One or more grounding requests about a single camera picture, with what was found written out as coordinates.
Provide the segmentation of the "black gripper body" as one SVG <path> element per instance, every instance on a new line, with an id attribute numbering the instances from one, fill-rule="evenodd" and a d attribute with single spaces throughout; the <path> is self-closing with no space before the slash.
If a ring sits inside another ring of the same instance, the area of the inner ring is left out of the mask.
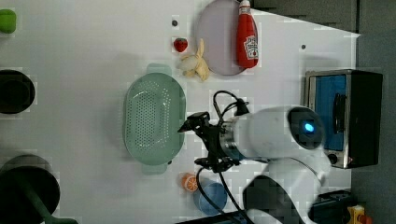
<path id="1" fill-rule="evenodd" d="M 194 129 L 195 134 L 204 142 L 207 150 L 205 158 L 199 158 L 194 161 L 195 164 L 202 166 L 206 170 L 214 173 L 221 173 L 229 170 L 233 166 L 240 165 L 237 159 L 232 159 L 222 149 L 219 142 L 220 128 L 209 124 L 208 126 L 199 126 Z"/>

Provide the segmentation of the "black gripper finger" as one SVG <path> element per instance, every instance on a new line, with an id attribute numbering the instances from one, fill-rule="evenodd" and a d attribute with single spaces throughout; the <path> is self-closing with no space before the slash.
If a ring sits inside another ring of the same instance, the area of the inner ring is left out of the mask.
<path id="1" fill-rule="evenodd" d="M 187 117 L 181 127 L 177 130 L 179 133 L 195 131 L 200 127 L 209 125 L 210 116 L 208 112 L 196 112 Z"/>

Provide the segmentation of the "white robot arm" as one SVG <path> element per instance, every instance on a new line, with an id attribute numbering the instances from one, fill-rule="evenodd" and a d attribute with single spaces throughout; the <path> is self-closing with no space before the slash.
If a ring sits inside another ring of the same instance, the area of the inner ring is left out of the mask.
<path id="1" fill-rule="evenodd" d="M 300 105 L 264 108 L 217 125 L 206 112 L 186 118 L 178 129 L 193 131 L 208 154 L 194 161 L 222 173 L 242 161 L 262 161 L 243 188 L 241 215 L 248 224 L 317 224 L 309 217 L 329 176 L 324 125 L 317 113 Z"/>

